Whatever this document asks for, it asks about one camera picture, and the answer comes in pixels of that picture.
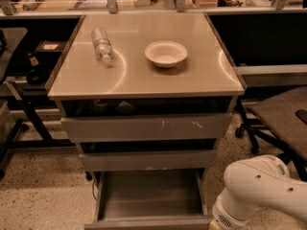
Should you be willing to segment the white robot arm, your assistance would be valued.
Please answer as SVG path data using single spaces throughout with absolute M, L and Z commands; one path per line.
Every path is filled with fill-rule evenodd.
M 273 155 L 238 160 L 224 170 L 209 230 L 240 230 L 262 208 L 307 221 L 307 183 L 290 177 L 286 164 Z

